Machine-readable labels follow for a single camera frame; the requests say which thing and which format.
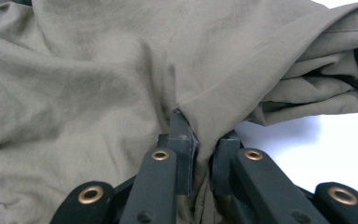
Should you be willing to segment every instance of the cloth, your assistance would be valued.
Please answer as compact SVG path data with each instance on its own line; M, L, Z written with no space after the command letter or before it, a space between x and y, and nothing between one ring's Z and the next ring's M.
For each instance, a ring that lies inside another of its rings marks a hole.
M177 221L227 222L208 182L219 137L358 112L358 4L0 0L5 222L49 223L76 186L135 175L176 107L200 141Z

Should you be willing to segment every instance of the metal grommet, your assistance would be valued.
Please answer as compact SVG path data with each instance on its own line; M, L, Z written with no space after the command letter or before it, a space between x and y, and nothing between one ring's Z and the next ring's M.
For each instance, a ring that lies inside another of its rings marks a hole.
M90 186L80 192L77 198L80 203L89 204L95 203L103 197L103 188L100 186Z
M331 187L328 190L328 194L339 203L344 203L347 205L356 205L358 203L356 196L354 196L354 194L352 194L347 189Z
M258 151L247 150L245 152L245 157L252 161L260 161L261 159L263 159L263 154Z
M155 151L152 154L152 158L155 159L156 161L164 161L167 160L168 157L170 157L170 154L164 150Z

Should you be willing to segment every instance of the seam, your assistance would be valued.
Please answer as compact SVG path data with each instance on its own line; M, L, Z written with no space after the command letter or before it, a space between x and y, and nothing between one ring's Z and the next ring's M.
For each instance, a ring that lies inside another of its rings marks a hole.
M348 30L326 30L324 33L347 33L347 32L358 32L358 29L348 29Z

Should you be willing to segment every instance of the white surface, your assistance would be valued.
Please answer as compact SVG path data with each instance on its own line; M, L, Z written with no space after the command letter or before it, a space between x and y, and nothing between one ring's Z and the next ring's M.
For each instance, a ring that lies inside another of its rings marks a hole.
M318 0L327 7L358 1ZM323 182L358 190L358 114L315 116L269 127L236 128L246 147L266 151L298 186L310 192Z

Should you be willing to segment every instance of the olive green fabric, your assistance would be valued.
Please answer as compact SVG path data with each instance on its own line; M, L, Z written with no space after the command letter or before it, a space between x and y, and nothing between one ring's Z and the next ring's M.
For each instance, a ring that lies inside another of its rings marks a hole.
M76 186L135 175L176 107L200 140L178 223L224 222L220 136L358 112L358 4L0 0L0 218L48 223Z

